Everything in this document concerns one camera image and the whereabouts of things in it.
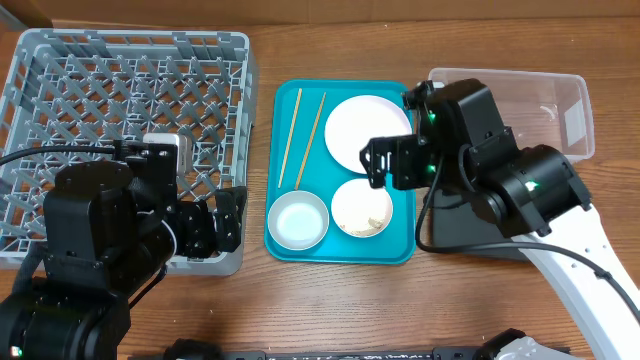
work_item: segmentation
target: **plastic dish rack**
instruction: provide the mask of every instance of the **plastic dish rack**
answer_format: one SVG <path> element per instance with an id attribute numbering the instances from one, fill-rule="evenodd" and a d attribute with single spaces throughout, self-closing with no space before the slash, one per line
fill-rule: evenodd
<path id="1" fill-rule="evenodd" d="M 257 88 L 242 33 L 32 29 L 18 41 L 0 98 L 1 151 L 184 134 L 195 144 L 194 172 L 178 177 L 178 198 L 209 199 L 216 189 L 246 185 Z M 34 155 L 0 169 L 0 268 L 18 267 L 30 244 L 46 241 L 42 203 L 56 173 L 105 157 Z M 175 256 L 169 269 L 230 275 L 242 252 Z"/>

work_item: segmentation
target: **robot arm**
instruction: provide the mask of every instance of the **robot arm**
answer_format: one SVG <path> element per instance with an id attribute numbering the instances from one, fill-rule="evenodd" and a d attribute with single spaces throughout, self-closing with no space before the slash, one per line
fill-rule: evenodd
<path id="1" fill-rule="evenodd" d="M 162 279 L 172 255 L 205 258 L 240 244 L 246 188 L 214 192 L 214 212 L 204 200 L 179 201 L 176 175 L 191 161 L 187 138 L 144 140 L 114 141 L 114 160 L 126 165 L 95 161 L 56 175 L 43 205 L 46 247 L 31 249 L 0 304 L 0 359 L 115 359 L 130 309 Z M 41 261 L 47 276 L 32 279 Z"/>
<path id="2" fill-rule="evenodd" d="M 404 94 L 404 101 L 416 111 L 417 134 L 372 139 L 360 160 L 374 188 L 385 185 L 387 173 L 399 190 L 430 187 L 418 218 L 417 246 L 435 253 L 520 249 L 558 293 L 596 358 L 637 357 L 638 289 L 611 249 L 591 196 L 569 161 L 545 145 L 518 149 L 491 92 L 478 80 L 438 90 L 426 81 Z M 472 226 L 481 219 L 511 242 L 423 244 L 420 227 L 436 189 L 471 204 L 473 213 L 461 223 Z M 477 358 L 518 359 L 504 355 L 494 351 Z"/>
<path id="3" fill-rule="evenodd" d="M 547 236 L 529 233 L 514 242 L 560 246 L 582 253 L 606 269 L 636 304 L 640 293 L 609 244 L 595 207 L 575 207 L 550 223 Z M 593 270 L 564 255 L 521 249 L 551 284 L 580 328 L 596 359 L 632 359 L 637 356 L 640 325 L 618 293 Z"/>

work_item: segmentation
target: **chopsticks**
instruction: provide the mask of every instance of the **chopsticks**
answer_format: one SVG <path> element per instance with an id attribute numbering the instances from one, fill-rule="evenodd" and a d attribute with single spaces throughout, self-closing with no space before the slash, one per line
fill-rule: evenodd
<path id="1" fill-rule="evenodd" d="M 298 117 L 298 106 L 300 106 L 300 97 L 302 97 L 302 88 L 298 89 L 298 100 L 296 100 L 296 107 L 293 110 L 293 120 L 291 120 L 291 128 L 289 129 L 289 139 L 287 139 L 287 147 L 284 150 L 284 160 L 282 163 L 282 170 L 280 171 L 280 181 L 278 181 L 278 189 L 280 189 L 280 186 L 282 186 L 282 177 L 284 176 L 284 168 L 287 167 L 287 159 L 289 158 L 289 147 L 291 146 L 291 138 L 293 137 L 293 128 L 296 125 L 296 118 Z"/>
<path id="2" fill-rule="evenodd" d="M 307 151 L 305 151 L 304 158 L 302 159 L 302 165 L 300 166 L 300 172 L 298 173 L 298 180 L 296 181 L 296 186 L 294 190 L 298 190 L 298 187 L 300 186 L 300 179 L 302 179 L 302 173 L 304 172 L 304 167 L 305 165 L 307 165 L 307 157 L 309 156 L 309 151 L 311 150 L 313 137 L 316 135 L 316 127 L 318 127 L 318 120 L 320 120 L 320 114 L 322 114 L 322 107 L 324 106 L 324 98 L 326 96 L 327 96 L 327 93 L 325 92 L 324 95 L 322 95 L 322 101 L 320 102 L 320 107 L 318 108 L 318 115 L 316 115 L 316 121 L 313 123 L 313 129 L 311 130 L 311 137 L 309 138 L 309 143 L 307 144 Z"/>

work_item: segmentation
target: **plastic bin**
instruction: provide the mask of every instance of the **plastic bin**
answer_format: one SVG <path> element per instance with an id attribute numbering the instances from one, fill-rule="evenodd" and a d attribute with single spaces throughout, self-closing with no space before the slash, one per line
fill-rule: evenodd
<path id="1" fill-rule="evenodd" d="M 242 33 L 31 29 L 18 40 L 0 98 L 0 151 L 179 133 L 193 141 L 195 172 L 177 178 L 178 198 L 209 199 L 246 185 L 257 89 Z M 108 157 L 43 154 L 0 169 L 0 268 L 19 266 L 34 241 L 46 240 L 42 202 L 55 174 Z M 242 252 L 174 256 L 169 271 L 230 275 Z"/>
<path id="2" fill-rule="evenodd" d="M 508 70 L 436 68 L 429 80 L 448 84 L 475 78 L 493 94 L 504 123 L 520 148 L 546 144 L 570 162 L 595 152 L 593 114 L 587 84 L 578 75 Z"/>

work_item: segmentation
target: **small white bowl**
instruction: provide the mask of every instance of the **small white bowl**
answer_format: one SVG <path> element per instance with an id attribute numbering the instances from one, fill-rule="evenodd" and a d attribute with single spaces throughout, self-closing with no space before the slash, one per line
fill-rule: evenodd
<path id="1" fill-rule="evenodd" d="M 329 211 L 316 195 L 291 191 L 271 205 L 267 226 L 271 237 L 285 249 L 307 250 L 329 229 Z"/>
<path id="2" fill-rule="evenodd" d="M 372 189 L 367 179 L 342 184 L 331 200 L 331 216 L 348 235 L 367 238 L 384 230 L 393 216 L 393 202 L 384 188 Z"/>

